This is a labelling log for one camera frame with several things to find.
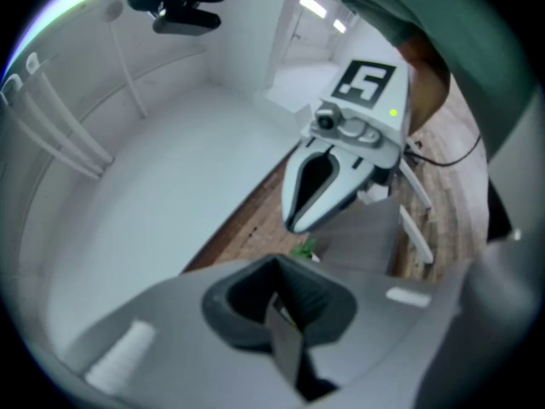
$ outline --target dark green fabric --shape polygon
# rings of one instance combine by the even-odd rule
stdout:
[[[511,29],[485,0],[342,0],[392,45],[422,31],[458,83],[491,158],[537,80]]]

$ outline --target white wall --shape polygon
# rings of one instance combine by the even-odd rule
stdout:
[[[210,53],[212,78],[251,95],[273,82],[284,38],[298,0],[225,0],[201,5],[216,12],[222,25],[201,37]]]
[[[40,33],[11,70],[26,81],[26,58],[37,51],[41,61],[48,61],[48,77],[61,99],[83,120],[89,133],[115,154],[129,128],[138,122],[140,113],[124,88],[122,69],[105,21],[104,12],[111,1],[88,0],[71,9]],[[133,11],[126,3],[114,25],[129,71],[136,78],[136,86],[151,113],[184,89],[208,79],[205,49],[195,38],[155,34],[149,16]],[[32,92],[43,110],[51,113],[47,101]],[[40,130],[28,112],[20,111],[33,129]],[[51,118],[68,133],[68,128],[55,115]],[[0,182],[2,293],[13,305],[11,310],[22,323],[22,330],[36,338],[39,337],[37,293],[43,283],[43,257],[49,246],[51,226],[79,175],[55,161],[49,168],[51,174],[37,189],[51,157],[7,123],[5,117],[0,120],[1,161],[6,163]]]
[[[330,60],[294,62],[278,69],[274,86],[282,89],[284,96],[294,99],[298,108],[310,105],[312,112],[316,112],[322,104],[320,95],[338,71],[339,66]]]
[[[292,15],[289,35],[290,43],[284,52],[283,61],[329,60],[341,35],[333,23],[341,10],[341,5],[334,0],[314,0],[327,14],[318,17],[309,9],[297,5]]]
[[[294,144],[214,85],[139,122],[101,181],[78,182],[57,224],[44,302],[55,352],[179,274]]]
[[[355,57],[376,60],[402,60],[399,52],[367,21],[358,19],[342,35],[331,60],[339,66],[346,65]]]

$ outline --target gray surface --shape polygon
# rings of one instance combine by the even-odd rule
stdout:
[[[204,320],[201,300],[217,279],[247,262],[230,262],[165,281],[83,334],[65,362],[84,372],[138,318],[158,334],[120,398],[150,408],[297,407],[301,397],[273,358],[227,346]]]
[[[303,336],[273,305],[269,303],[265,316],[265,326],[271,331],[271,344],[274,361],[285,379],[297,385],[301,365]]]
[[[545,219],[545,105],[537,89],[489,165],[513,228],[523,234]]]
[[[459,314],[422,382],[417,407],[444,407],[474,392],[528,337],[542,310],[544,238],[542,222],[521,240],[489,244],[472,264],[463,281]],[[538,355],[526,356],[531,363]],[[520,365],[525,364],[503,367],[513,374]],[[449,374],[442,374],[445,369]]]
[[[450,271],[436,288],[425,314],[399,343],[350,384],[313,408],[333,409],[369,407],[373,409],[409,409],[414,407],[422,378],[443,342],[456,305],[467,265]]]
[[[399,202],[390,197],[344,210],[311,234],[321,262],[389,274],[399,240]]]
[[[86,331],[70,348],[67,365],[80,374],[125,332],[144,320],[158,336],[120,397],[147,407],[260,407],[304,405],[273,358],[227,346],[210,329],[201,301],[216,280],[247,262],[230,262],[184,274],[145,291]],[[372,369],[405,338],[425,309],[388,300],[392,286],[429,292],[432,286],[312,262],[312,271],[341,283],[358,301],[353,322],[337,343],[310,351],[318,375],[344,386]]]

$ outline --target white panel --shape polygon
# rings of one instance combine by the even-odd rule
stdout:
[[[386,298],[395,302],[409,304],[417,308],[426,308],[432,301],[432,296],[422,292],[410,291],[400,286],[394,286],[386,292]]]
[[[277,125],[287,135],[291,135],[294,138],[294,144],[299,140],[300,125],[297,120],[301,114],[301,105],[289,93],[273,86],[270,89],[257,91],[252,104],[271,124]]]
[[[152,70],[138,78],[135,85],[147,108],[153,111],[181,91],[203,84],[208,79],[207,54],[200,53]]]
[[[80,175],[76,171],[60,162],[54,161],[49,167],[26,218],[19,255],[20,274],[42,272],[49,251],[51,228],[78,179]]]
[[[284,18],[287,28],[298,0],[293,0],[294,6],[285,17],[284,1],[225,0],[201,6],[221,17],[221,27],[200,39],[210,53],[213,80],[245,94],[267,88],[277,28]],[[283,44],[281,39],[278,39],[278,54]]]
[[[299,42],[292,43],[286,50],[284,62],[287,64],[296,62],[327,62],[331,52],[325,47],[315,47]]]
[[[320,94],[338,71],[339,66],[330,61],[293,62],[278,69],[274,86],[297,99],[298,108],[309,104],[315,112],[322,104]]]

